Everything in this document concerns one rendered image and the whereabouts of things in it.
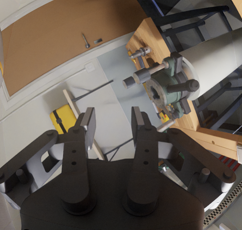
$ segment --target checkered strip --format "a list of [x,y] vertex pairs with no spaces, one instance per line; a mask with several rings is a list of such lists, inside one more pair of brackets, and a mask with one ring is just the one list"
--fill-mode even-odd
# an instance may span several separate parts
[[203,229],[208,227],[208,225],[213,224],[215,222],[215,219],[223,212],[225,211],[231,203],[239,196],[239,194],[242,192],[242,181],[238,184],[238,186],[231,192],[231,194],[220,203],[220,205],[213,210],[203,221]]

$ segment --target black metal frame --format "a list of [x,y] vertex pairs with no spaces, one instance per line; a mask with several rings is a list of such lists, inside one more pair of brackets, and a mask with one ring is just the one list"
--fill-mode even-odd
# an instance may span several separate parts
[[[164,16],[164,17],[159,17],[159,18],[153,19],[153,22],[155,23],[156,27],[158,28],[159,32],[161,33],[161,35],[162,35],[166,45],[168,46],[169,50],[171,52],[173,52],[173,49],[172,49],[172,47],[170,46],[170,44],[167,40],[168,36],[173,41],[177,52],[181,52],[181,51],[183,51],[183,48],[182,48],[181,44],[177,42],[178,39],[176,38],[176,34],[195,28],[195,30],[197,31],[201,41],[205,41],[199,27],[202,26],[202,25],[205,25],[205,20],[210,18],[211,16],[213,16],[216,13],[220,13],[223,21],[225,22],[225,24],[228,28],[228,31],[229,32],[232,31],[230,23],[228,22],[225,14],[223,13],[223,12],[228,11],[228,10],[229,10],[228,6],[216,6],[216,7],[210,7],[210,8],[190,10],[190,11],[185,11],[185,12],[167,15],[167,16]],[[183,26],[180,26],[180,27],[177,27],[177,28],[174,28],[174,29],[168,29],[164,32],[161,30],[161,26],[171,24],[171,23],[175,23],[175,22],[178,22],[178,21],[183,21],[183,20],[203,16],[203,15],[205,15],[205,17],[202,18],[201,20],[199,20],[198,22],[183,25]]]
[[[201,103],[199,106],[196,105],[196,102],[193,101],[193,106],[195,108],[195,111],[198,116],[198,120],[201,127],[203,126],[202,119],[200,116],[200,112],[204,112],[204,110],[207,110],[207,107],[214,102],[217,98],[219,98],[224,92],[226,91],[236,91],[236,90],[242,90],[242,87],[231,87],[231,83],[228,82],[227,84],[223,85],[222,81],[220,82],[220,89],[215,92],[212,96],[210,96],[208,99],[206,99],[203,103]],[[242,103],[242,94],[228,107],[222,114],[220,114],[217,118],[215,118],[208,126],[208,129],[217,130],[220,128],[225,121],[240,107],[240,104]]]

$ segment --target black strap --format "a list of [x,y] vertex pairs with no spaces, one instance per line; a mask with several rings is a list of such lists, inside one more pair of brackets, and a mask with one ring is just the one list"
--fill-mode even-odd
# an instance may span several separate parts
[[[56,122],[58,123],[58,121],[61,121],[60,117],[58,116],[56,110],[53,111],[54,113],[54,116],[56,118]],[[63,124],[62,124],[62,121],[58,123],[63,131],[63,133],[67,133],[66,129],[64,128]]]

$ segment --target yellow object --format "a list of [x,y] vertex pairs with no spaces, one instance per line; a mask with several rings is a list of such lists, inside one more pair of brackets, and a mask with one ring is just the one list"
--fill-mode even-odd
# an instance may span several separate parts
[[[131,52],[131,51],[128,51],[128,55],[131,56],[131,55],[132,55],[132,52]],[[136,64],[135,59],[131,58],[131,61],[132,61],[134,64]]]
[[3,67],[2,67],[2,64],[1,64],[1,62],[0,62],[0,70],[1,70],[1,72],[2,72],[2,75],[3,75]]
[[68,132],[77,121],[72,109],[68,104],[63,105],[59,109],[50,114],[50,119],[59,134]]
[[164,110],[162,110],[160,112],[160,117],[161,117],[161,122],[162,124],[167,122],[169,120],[169,117],[166,115],[166,113],[164,112]]

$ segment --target white pipe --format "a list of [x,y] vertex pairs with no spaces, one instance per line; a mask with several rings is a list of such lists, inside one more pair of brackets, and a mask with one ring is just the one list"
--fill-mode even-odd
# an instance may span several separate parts
[[188,79],[196,79],[200,84],[199,90],[188,97],[195,100],[242,64],[242,28],[204,41],[180,54]]

